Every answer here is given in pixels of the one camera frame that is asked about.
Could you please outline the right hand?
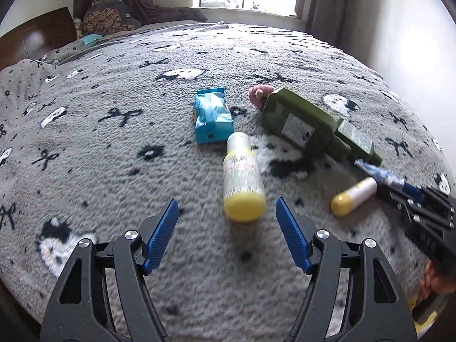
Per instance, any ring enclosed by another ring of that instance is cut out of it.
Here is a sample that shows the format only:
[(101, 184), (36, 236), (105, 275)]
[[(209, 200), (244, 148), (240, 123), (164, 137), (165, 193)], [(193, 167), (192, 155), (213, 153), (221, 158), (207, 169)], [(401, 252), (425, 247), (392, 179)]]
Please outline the right hand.
[(455, 289), (455, 277), (438, 275), (434, 263), (429, 261), (424, 270), (424, 277), (420, 281), (418, 299), (425, 300), (432, 292), (436, 294), (452, 294)]

